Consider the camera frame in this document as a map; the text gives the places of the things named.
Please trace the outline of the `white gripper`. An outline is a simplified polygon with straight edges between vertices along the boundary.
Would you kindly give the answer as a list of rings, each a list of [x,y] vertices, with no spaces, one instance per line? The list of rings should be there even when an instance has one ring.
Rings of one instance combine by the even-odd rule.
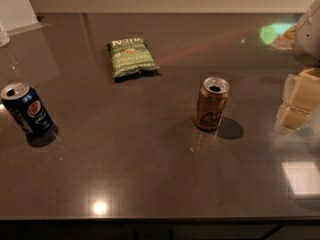
[[[306,66],[320,66],[320,0],[315,0],[299,19],[294,34],[293,55]],[[320,69],[307,67],[289,74],[283,89],[274,130],[282,135],[299,129],[320,106]]]

